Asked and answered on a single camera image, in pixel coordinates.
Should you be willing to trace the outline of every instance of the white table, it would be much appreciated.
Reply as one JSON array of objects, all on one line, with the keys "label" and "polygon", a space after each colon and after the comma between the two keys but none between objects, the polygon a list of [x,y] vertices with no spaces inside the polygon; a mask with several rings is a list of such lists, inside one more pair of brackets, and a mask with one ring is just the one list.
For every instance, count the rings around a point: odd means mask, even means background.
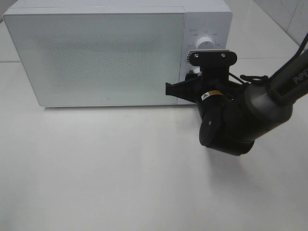
[{"label": "white table", "polygon": [[[297,45],[252,1],[234,12],[234,74]],[[42,108],[0,24],[1,231],[306,231],[307,98],[235,157],[199,144],[195,106]]]}]

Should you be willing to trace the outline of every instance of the wall tile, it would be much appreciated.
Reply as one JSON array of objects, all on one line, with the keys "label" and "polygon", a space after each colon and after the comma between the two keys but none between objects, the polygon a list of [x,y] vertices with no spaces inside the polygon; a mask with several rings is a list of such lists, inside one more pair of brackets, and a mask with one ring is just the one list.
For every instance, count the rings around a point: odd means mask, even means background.
[{"label": "wall tile", "polygon": [[300,44],[308,32],[308,0],[300,0],[287,33]]},{"label": "wall tile", "polygon": [[255,0],[255,2],[287,31],[299,0]]}]

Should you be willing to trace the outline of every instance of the white knob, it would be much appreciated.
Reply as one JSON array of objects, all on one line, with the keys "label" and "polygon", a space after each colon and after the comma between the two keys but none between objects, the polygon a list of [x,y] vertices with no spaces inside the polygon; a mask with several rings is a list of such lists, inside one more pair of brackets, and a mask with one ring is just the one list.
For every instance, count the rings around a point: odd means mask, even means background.
[{"label": "white knob", "polygon": [[209,36],[204,36],[196,41],[195,46],[197,50],[214,49],[215,42],[213,38]]}]

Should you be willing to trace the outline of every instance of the microwave control panel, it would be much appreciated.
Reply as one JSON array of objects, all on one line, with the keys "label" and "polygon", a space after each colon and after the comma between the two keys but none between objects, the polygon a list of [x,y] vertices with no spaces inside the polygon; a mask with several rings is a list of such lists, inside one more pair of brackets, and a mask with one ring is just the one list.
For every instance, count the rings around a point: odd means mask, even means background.
[{"label": "microwave control panel", "polygon": [[[196,67],[186,62],[191,50],[226,49],[232,12],[189,12],[185,14],[179,82]],[[190,104],[178,99],[178,104]]]}]

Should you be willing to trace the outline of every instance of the white wall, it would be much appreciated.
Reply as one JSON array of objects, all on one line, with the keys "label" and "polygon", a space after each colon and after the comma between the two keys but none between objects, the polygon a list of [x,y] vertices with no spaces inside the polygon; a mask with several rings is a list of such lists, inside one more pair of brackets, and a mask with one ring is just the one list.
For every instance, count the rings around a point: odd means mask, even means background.
[{"label": "white wall", "polygon": [[0,0],[0,22],[2,21],[2,15],[6,10],[13,5],[17,0]]},{"label": "white wall", "polygon": [[308,32],[308,0],[254,0],[298,44]]}]

